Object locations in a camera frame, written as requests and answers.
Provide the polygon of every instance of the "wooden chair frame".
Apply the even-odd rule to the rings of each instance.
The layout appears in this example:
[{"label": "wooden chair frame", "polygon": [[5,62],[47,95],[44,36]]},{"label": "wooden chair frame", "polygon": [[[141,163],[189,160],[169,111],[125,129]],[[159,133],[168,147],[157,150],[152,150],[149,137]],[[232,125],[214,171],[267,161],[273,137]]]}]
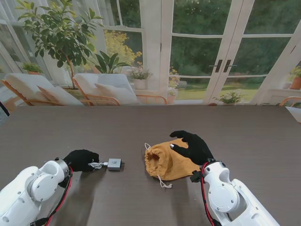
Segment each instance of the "wooden chair frame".
[{"label": "wooden chair frame", "polygon": [[[3,85],[5,85],[9,90],[11,90],[14,94],[16,94],[19,98],[21,98],[29,106],[34,106],[33,103],[43,103],[43,104],[49,104],[51,106],[66,106],[66,105],[56,103],[53,101],[27,99],[18,90],[16,90],[14,87],[12,87],[6,80],[2,79],[1,82],[3,83]],[[93,106],[93,102],[117,106],[117,104],[115,102],[112,102],[110,100],[79,100],[79,101],[82,103],[88,103],[89,106]]]},{"label": "wooden chair frame", "polygon": [[[117,99],[113,98],[113,97],[106,97],[106,96],[96,96],[96,95],[91,95],[91,94],[86,94],[82,88],[80,87],[79,83],[76,81],[76,78],[73,78],[73,82],[74,84],[79,88],[80,92],[82,93],[82,95],[84,96],[84,98],[86,98],[87,100],[90,100],[89,97],[93,97],[93,98],[98,98],[100,100],[108,100],[108,101],[112,101],[114,102],[116,105],[120,106],[120,103]],[[162,97],[162,96],[153,96],[153,95],[139,95],[136,94],[137,97],[146,97],[146,104],[148,104],[148,98],[155,98],[155,101],[159,98],[159,99],[163,99],[164,101],[164,105],[167,105],[167,100]]]},{"label": "wooden chair frame", "polygon": [[279,104],[279,106],[283,106],[286,103],[286,101],[289,101],[289,100],[297,100],[297,101],[294,101],[293,104],[291,105],[291,107],[293,107],[296,103],[301,101],[301,97],[287,97],[281,102],[281,104]]}]

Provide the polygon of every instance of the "door handle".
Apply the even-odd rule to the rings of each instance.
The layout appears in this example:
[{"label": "door handle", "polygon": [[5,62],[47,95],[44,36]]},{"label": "door handle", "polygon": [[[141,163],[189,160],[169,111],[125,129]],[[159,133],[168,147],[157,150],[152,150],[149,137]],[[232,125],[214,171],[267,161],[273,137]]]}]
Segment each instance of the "door handle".
[{"label": "door handle", "polygon": [[222,60],[219,60],[217,65],[209,65],[209,67],[216,67],[215,72],[219,72],[222,65]]},{"label": "door handle", "polygon": [[230,63],[231,63],[231,60],[227,60],[224,72],[227,72],[229,67],[237,67],[237,65],[230,65]]}]

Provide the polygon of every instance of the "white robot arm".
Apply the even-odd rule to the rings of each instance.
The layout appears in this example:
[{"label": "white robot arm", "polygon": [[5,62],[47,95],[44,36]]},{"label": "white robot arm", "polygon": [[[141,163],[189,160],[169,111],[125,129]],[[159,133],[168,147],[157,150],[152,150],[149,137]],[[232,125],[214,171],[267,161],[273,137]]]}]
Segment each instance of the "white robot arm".
[{"label": "white robot arm", "polygon": [[64,160],[56,158],[42,168],[22,170],[0,192],[0,226],[29,226],[36,220],[41,205],[69,175]]},{"label": "white robot arm", "polygon": [[204,181],[209,184],[210,207],[220,224],[280,226],[241,181],[230,181],[229,173],[221,161],[209,163],[203,168]]}]

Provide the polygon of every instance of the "white drawstring cord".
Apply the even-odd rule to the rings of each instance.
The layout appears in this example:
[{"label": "white drawstring cord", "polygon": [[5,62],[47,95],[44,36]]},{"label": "white drawstring cord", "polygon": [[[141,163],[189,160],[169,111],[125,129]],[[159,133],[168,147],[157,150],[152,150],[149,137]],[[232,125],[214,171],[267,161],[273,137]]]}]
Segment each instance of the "white drawstring cord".
[{"label": "white drawstring cord", "polygon": [[[146,150],[148,150],[151,146],[148,144],[148,143],[144,143],[144,146],[146,148]],[[159,180],[160,180],[160,185],[161,187],[165,187],[165,188],[172,188],[173,184],[169,184],[169,185],[166,185],[164,184],[164,182],[161,180],[161,177],[157,174]]]},{"label": "white drawstring cord", "polygon": [[151,146],[148,143],[144,143],[146,150],[148,150]]},{"label": "white drawstring cord", "polygon": [[160,180],[160,185],[161,187],[166,187],[166,188],[172,188],[173,184],[169,184],[169,185],[166,185],[164,184],[164,182],[161,180],[161,177],[157,174],[159,180]]}]

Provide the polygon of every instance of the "red cable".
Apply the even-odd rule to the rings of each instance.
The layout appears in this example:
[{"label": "red cable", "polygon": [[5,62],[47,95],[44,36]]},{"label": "red cable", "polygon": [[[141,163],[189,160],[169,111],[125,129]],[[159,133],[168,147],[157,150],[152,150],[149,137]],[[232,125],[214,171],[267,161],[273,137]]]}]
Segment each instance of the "red cable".
[{"label": "red cable", "polygon": [[[203,167],[202,167],[202,175],[204,173],[204,169],[206,167],[206,165],[208,164],[208,162],[204,163]],[[206,214],[208,216],[208,219],[211,223],[212,226],[214,226],[214,222],[212,220],[212,216],[210,215],[210,212],[208,210],[208,207],[207,207],[207,202],[206,202],[206,196],[205,196],[205,186],[204,186],[204,177],[202,177],[201,179],[201,186],[202,186],[202,195],[203,195],[203,198],[204,198],[204,206],[205,206],[205,211],[206,211]]]},{"label": "red cable", "polygon": [[[73,175],[73,169],[72,169],[71,167],[69,167],[69,168],[70,168],[70,170],[71,170],[71,175]],[[65,201],[65,199],[66,199],[66,197],[67,197],[67,194],[68,194],[68,192],[69,192],[69,189],[71,188],[71,184],[72,184],[72,176],[70,177],[70,183],[69,183],[69,186],[68,186],[68,188],[67,188],[66,194],[65,194],[65,196],[64,196],[64,198],[63,198],[63,201],[62,201],[62,203],[59,205],[59,207],[56,209],[56,211],[58,211],[58,210],[61,208],[62,204],[64,203],[64,201]],[[48,222],[46,223],[45,226],[48,226],[48,225],[50,224],[52,217],[53,217],[53,215],[49,218],[49,220],[48,220]]]}]

